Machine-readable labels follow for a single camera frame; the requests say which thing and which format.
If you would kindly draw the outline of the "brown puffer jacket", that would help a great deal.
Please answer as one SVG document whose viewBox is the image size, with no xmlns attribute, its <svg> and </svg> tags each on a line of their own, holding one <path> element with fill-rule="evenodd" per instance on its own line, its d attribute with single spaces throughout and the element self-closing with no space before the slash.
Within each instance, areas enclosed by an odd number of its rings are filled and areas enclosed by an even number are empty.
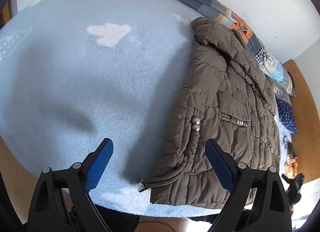
<svg viewBox="0 0 320 232">
<path fill-rule="evenodd" d="M 155 177 L 142 185 L 153 204 L 220 209 L 229 192 L 207 159 L 206 141 L 214 139 L 253 169 L 278 167 L 276 100 L 237 30 L 205 17 L 191 25 L 190 68 L 171 111 Z"/>
</svg>

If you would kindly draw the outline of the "yellow orange floral cloth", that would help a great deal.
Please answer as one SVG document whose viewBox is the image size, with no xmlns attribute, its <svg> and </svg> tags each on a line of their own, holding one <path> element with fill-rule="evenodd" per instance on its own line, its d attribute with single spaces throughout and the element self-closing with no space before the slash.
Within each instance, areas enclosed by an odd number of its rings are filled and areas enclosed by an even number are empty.
<svg viewBox="0 0 320 232">
<path fill-rule="evenodd" d="M 287 155 L 285 162 L 285 175 L 289 179 L 294 179 L 298 175 L 298 163 L 295 157 Z"/>
</svg>

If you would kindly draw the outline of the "wooden headboard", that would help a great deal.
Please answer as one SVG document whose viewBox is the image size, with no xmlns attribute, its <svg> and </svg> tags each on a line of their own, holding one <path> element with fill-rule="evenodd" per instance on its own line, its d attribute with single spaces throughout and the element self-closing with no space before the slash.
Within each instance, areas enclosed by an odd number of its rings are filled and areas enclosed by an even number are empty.
<svg viewBox="0 0 320 232">
<path fill-rule="evenodd" d="M 287 61 L 284 67 L 295 84 L 291 104 L 298 134 L 292 136 L 292 143 L 298 172 L 304 174 L 307 183 L 319 178 L 319 115 L 310 88 L 295 61 Z"/>
</svg>

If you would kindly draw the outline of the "navy star pillow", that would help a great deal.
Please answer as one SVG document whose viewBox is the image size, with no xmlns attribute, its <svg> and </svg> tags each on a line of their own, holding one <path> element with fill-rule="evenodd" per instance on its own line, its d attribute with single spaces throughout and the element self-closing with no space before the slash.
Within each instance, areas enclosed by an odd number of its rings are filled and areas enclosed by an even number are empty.
<svg viewBox="0 0 320 232">
<path fill-rule="evenodd" d="M 293 114 L 293 109 L 291 107 L 291 104 L 288 102 L 281 100 L 281 99 L 276 99 L 277 102 L 277 107 L 278 107 L 278 114 L 279 114 L 279 119 L 281 123 L 292 133 L 297 135 L 297 127 L 296 127 L 296 121 L 295 121 L 295 116 Z"/>
</svg>

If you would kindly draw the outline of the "light blue cloud bedsheet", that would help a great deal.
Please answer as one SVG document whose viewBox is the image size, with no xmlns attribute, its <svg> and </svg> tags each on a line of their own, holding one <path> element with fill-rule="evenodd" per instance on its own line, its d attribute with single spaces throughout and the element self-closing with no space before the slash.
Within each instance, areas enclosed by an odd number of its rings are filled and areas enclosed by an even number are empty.
<svg viewBox="0 0 320 232">
<path fill-rule="evenodd" d="M 1 136 L 33 175 L 83 159 L 104 138 L 114 152 L 90 196 L 136 215 L 220 209 L 153 204 L 175 100 L 204 17 L 178 0 L 39 0 L 1 30 Z"/>
</svg>

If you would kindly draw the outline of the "patchwork rolled blanket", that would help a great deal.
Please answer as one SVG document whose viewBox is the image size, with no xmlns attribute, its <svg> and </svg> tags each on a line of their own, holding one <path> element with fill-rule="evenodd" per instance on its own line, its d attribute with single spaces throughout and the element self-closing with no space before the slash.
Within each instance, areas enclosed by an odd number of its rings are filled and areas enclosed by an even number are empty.
<svg viewBox="0 0 320 232">
<path fill-rule="evenodd" d="M 295 95 L 293 81 L 287 70 L 282 63 L 271 54 L 241 17 L 217 0 L 178 1 L 193 8 L 204 17 L 212 19 L 226 28 L 239 33 L 240 40 L 245 43 L 248 50 L 255 57 L 260 69 L 284 88 L 287 94 Z"/>
</svg>

